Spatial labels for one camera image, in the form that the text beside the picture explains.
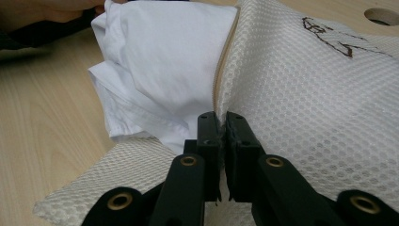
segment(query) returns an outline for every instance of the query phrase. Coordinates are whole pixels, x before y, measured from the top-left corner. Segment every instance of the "wooden table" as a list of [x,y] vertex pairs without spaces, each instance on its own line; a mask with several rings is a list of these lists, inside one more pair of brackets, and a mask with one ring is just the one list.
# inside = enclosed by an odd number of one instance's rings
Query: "wooden table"
[[[234,0],[203,0],[233,5]],[[397,0],[281,0],[360,33],[399,37],[399,25],[368,21],[368,8],[399,12]],[[87,69],[103,60],[90,29],[39,49],[0,51],[0,225],[50,225],[32,215],[115,144]]]

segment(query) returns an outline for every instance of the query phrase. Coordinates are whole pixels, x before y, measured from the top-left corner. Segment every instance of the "white mesh fabric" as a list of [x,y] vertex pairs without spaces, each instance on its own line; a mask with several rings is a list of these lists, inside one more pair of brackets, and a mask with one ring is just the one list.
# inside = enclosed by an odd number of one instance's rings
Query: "white mesh fabric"
[[399,61],[341,24],[309,19],[318,37],[276,1],[241,4],[219,118],[245,116],[268,153],[331,199],[360,189],[399,210]]
[[36,203],[33,212],[56,225],[81,225],[106,191],[129,186],[145,193],[165,181],[174,157],[155,138],[120,143],[77,180]]

